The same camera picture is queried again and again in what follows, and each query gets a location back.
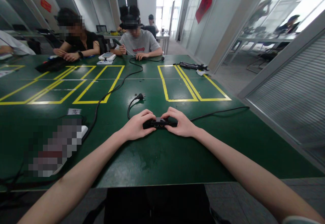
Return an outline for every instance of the forearm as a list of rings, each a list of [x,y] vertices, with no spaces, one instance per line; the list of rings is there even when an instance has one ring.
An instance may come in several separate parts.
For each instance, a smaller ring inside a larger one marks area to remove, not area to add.
[[[119,49],[114,49],[114,54],[117,56],[121,56],[122,52]]]
[[[14,50],[10,46],[1,46],[0,54],[11,53],[13,54]]]
[[[96,49],[88,49],[88,50],[82,51],[82,54],[84,55],[84,57],[88,57],[88,56],[92,56],[92,55],[100,55],[100,51],[98,51]]]
[[[149,52],[148,54],[149,54],[149,57],[155,57],[155,56],[163,55],[162,53],[163,53],[163,50],[161,48],[158,48],[153,52]]]
[[[303,216],[325,223],[309,204],[269,171],[203,129],[197,130],[194,138],[210,150],[247,192],[279,222],[287,216]]]
[[[103,167],[124,142],[119,132],[114,133],[58,180],[19,223],[58,223],[61,221],[78,205]]]

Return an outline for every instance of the desk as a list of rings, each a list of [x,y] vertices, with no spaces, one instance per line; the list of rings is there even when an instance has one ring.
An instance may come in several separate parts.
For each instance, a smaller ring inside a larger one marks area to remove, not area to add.
[[[17,173],[30,139],[37,136],[43,120],[65,115],[68,108],[78,108],[82,109],[89,126],[96,100],[107,93],[115,81],[118,85],[121,78],[139,70],[128,62],[129,58],[132,56],[117,57],[113,66],[96,66],[98,58],[94,57],[72,63],[72,68],[46,74],[34,69],[47,59],[45,55],[11,59],[7,64],[9,66],[0,67],[0,70],[17,70],[0,78],[0,178]],[[100,104],[95,127],[80,149],[68,159],[61,173],[71,169],[128,121],[128,105],[135,94],[145,93],[146,98],[143,102],[134,103],[131,116],[145,108],[160,116],[172,106],[193,118],[243,106],[218,82],[200,77],[195,70],[172,66],[181,61],[194,63],[186,55],[167,55],[164,62],[138,62],[144,66],[143,72],[130,76],[121,89],[112,93],[106,103]],[[50,87],[58,80],[62,83]],[[202,118],[195,124],[281,179],[324,176],[250,110]],[[28,184],[57,178],[24,177],[18,180],[18,189],[31,189]],[[167,130],[157,130],[147,137],[125,143],[104,167],[93,187],[229,181],[235,179],[196,140],[178,137]],[[48,189],[51,184],[37,189]]]
[[[250,52],[250,51],[252,51],[252,49],[255,47],[255,45],[257,43],[260,43],[260,42],[273,42],[275,44],[273,46],[273,48],[276,48],[280,43],[282,43],[282,42],[291,42],[292,40],[295,39],[295,37],[296,36],[294,34],[292,34],[292,35],[280,35],[279,38],[239,37],[239,38],[237,38],[237,41],[240,41],[240,44],[237,47],[236,51],[233,53],[232,58],[230,59],[230,61],[227,64],[230,64],[233,61],[235,56],[241,51],[241,48],[244,45],[244,43],[253,42],[253,45],[248,50],[248,52]]]
[[[169,46],[169,38],[170,36],[167,34],[167,33],[161,33],[161,31],[159,31],[157,34],[156,34],[156,39],[157,40],[162,40],[163,41],[163,44],[162,44],[162,50],[164,52],[165,55],[168,54],[168,46]]]

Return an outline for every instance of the wristwatch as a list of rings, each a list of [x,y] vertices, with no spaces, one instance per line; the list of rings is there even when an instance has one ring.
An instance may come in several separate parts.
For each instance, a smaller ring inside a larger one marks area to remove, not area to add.
[[[78,50],[77,53],[79,54],[81,59],[84,57],[84,54],[81,51]]]

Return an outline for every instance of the black shirt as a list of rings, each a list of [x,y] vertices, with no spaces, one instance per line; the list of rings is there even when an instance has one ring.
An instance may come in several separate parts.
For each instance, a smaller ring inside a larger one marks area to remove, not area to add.
[[[86,44],[87,44],[87,49],[84,47],[82,41],[80,40],[79,37],[76,36],[72,36],[71,34],[69,34],[69,36],[67,37],[67,39],[65,40],[68,44],[74,46],[74,49],[77,51],[85,51],[88,49],[93,49],[94,48],[94,41],[98,41],[98,37],[95,33],[91,33],[86,31],[87,34],[87,40],[86,40]]]

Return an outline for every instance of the hand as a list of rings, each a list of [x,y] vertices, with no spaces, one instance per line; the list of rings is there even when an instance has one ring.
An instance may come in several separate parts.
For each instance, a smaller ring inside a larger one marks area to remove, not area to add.
[[[74,62],[80,59],[80,55],[78,53],[67,53],[64,55],[63,59],[69,62]]]
[[[53,49],[54,54],[60,57],[64,57],[67,53],[62,49]]]
[[[136,60],[142,60],[142,58],[148,58],[149,57],[149,54],[148,53],[137,53],[136,56],[135,56],[135,59]]]
[[[176,110],[173,107],[169,107],[168,111],[161,116],[161,118],[167,117],[173,117],[178,120],[177,127],[172,127],[169,125],[165,126],[168,131],[178,136],[194,137],[195,133],[199,129],[184,115],[183,112]]]
[[[123,55],[126,55],[126,48],[124,44],[120,45],[120,51]]]
[[[143,129],[142,124],[149,119],[156,119],[156,116],[150,110],[145,109],[133,116],[124,127],[119,130],[119,133],[121,133],[122,137],[125,137],[125,141],[143,138],[145,135],[156,130],[154,127]]]

